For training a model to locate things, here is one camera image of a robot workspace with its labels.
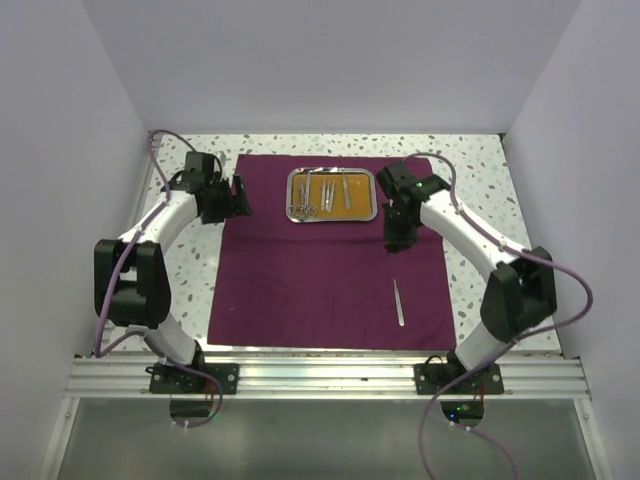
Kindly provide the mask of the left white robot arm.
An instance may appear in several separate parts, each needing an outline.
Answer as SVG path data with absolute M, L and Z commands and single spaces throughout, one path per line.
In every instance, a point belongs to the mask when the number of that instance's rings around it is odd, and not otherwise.
M 94 356 L 103 358 L 125 340 L 140 337 L 159 358 L 152 374 L 185 392 L 220 391 L 198 341 L 171 313 L 164 255 L 194 220 L 219 224 L 250 212 L 242 178 L 226 177 L 221 157 L 187 152 L 183 169 L 164 179 L 152 209 L 118 238 L 95 245 L 94 306 L 99 326 Z

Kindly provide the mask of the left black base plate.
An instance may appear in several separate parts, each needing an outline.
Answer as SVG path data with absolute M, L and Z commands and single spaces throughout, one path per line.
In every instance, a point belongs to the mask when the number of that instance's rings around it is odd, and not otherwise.
M 234 395 L 240 378 L 236 363 L 205 363 L 196 368 L 157 362 L 147 366 L 145 372 L 151 377 L 149 392 L 152 394 L 204 394 L 213 386 L 216 392 Z

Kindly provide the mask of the steel tweezers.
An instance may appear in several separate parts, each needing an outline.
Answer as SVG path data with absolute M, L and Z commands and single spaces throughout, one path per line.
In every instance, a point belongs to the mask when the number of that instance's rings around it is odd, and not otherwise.
M 335 196 L 335 181 L 328 181 L 325 188 L 325 200 L 324 209 L 326 212 L 331 212 L 333 209 L 333 201 Z
M 327 183 L 326 177 L 323 178 L 322 188 L 321 188 L 321 203 L 320 210 L 326 211 L 328 205 L 328 195 L 329 195 L 329 185 Z

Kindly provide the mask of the aluminium front rail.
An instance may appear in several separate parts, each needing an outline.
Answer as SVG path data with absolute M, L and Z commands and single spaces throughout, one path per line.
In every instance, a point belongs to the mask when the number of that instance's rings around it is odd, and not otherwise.
M 210 352 L 229 368 L 230 397 L 243 400 L 413 400 L 425 380 L 421 355 L 398 352 Z M 138 399 L 151 394 L 149 355 L 76 359 L 63 393 L 67 398 Z M 559 356 L 508 355 L 468 391 L 446 399 L 583 400 L 590 396 L 582 364 Z

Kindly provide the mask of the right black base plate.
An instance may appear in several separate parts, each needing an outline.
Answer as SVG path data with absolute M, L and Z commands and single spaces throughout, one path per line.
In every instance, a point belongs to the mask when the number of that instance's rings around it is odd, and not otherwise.
M 413 365 L 415 390 L 418 395 L 434 395 L 451 384 L 444 394 L 501 395 L 505 393 L 499 366 L 492 363 L 481 370 L 467 373 L 457 360 L 437 355 Z

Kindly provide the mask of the steel scissors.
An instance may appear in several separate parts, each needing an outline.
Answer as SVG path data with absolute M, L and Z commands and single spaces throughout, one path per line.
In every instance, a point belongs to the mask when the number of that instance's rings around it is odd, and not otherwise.
M 290 219 L 302 219 L 306 216 L 306 176 L 296 175 L 292 178 L 290 199 L 287 207 Z

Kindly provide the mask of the steel scalpel handle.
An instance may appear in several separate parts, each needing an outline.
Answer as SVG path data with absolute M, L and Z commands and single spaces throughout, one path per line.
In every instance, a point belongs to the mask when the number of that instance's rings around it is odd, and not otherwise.
M 342 171 L 342 186 L 343 186 L 344 206 L 347 210 L 350 210 L 351 200 L 350 200 L 350 193 L 349 193 L 349 185 L 348 185 L 346 172 L 344 170 Z
M 403 328 L 405 326 L 404 313 L 402 308 L 400 291 L 398 288 L 397 280 L 395 278 L 393 279 L 393 290 L 394 290 L 394 301 L 395 301 L 398 325 L 399 327 Z

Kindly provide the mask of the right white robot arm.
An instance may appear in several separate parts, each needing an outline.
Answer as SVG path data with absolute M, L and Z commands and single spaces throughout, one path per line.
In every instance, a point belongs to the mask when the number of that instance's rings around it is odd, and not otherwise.
M 437 175 L 419 179 L 403 161 L 384 167 L 376 180 L 387 199 L 387 252 L 411 248 L 420 227 L 426 227 L 461 253 L 486 283 L 479 324 L 445 361 L 427 360 L 416 372 L 437 389 L 448 384 L 468 392 L 489 372 L 500 349 L 556 312 L 552 257 L 542 247 L 528 251 L 500 234 L 458 199 L 454 181 Z

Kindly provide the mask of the purple cloth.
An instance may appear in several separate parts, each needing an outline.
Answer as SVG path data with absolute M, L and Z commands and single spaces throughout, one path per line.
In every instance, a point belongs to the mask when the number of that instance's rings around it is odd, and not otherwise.
M 229 219 L 207 341 L 211 345 L 448 350 L 456 343 L 442 238 L 390 254 L 383 221 L 298 224 L 286 216 L 287 179 L 299 167 L 364 168 L 384 158 L 242 155 L 252 214 Z M 393 279 L 405 326 L 399 327 Z

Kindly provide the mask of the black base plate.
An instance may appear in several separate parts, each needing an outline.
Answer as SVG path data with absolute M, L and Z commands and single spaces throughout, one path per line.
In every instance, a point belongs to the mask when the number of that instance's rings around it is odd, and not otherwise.
M 216 392 L 234 395 L 240 378 L 236 363 L 205 363 L 196 368 L 157 362 L 147 366 L 145 372 L 151 377 L 149 392 L 152 394 L 204 394 L 213 386 Z
M 467 373 L 457 360 L 437 355 L 413 365 L 415 390 L 418 395 L 434 395 L 451 384 L 444 394 L 501 395 L 505 393 L 499 366 L 492 363 L 481 370 Z

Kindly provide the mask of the steel tray yellow liner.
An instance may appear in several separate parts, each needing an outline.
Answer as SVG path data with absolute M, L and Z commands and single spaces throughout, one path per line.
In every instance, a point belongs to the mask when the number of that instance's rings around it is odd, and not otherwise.
M 349 185 L 351 209 L 344 206 L 342 171 L 346 172 Z M 317 215 L 312 218 L 290 219 L 287 207 L 290 199 L 292 178 L 296 175 L 306 175 L 311 172 L 311 204 L 317 209 Z M 335 181 L 335 196 L 331 212 L 321 211 L 321 188 L 323 178 Z M 294 223 L 330 223 L 330 222 L 369 222 L 378 212 L 376 185 L 370 171 L 363 168 L 342 167 L 306 167 L 297 168 L 290 172 L 287 179 L 286 216 Z

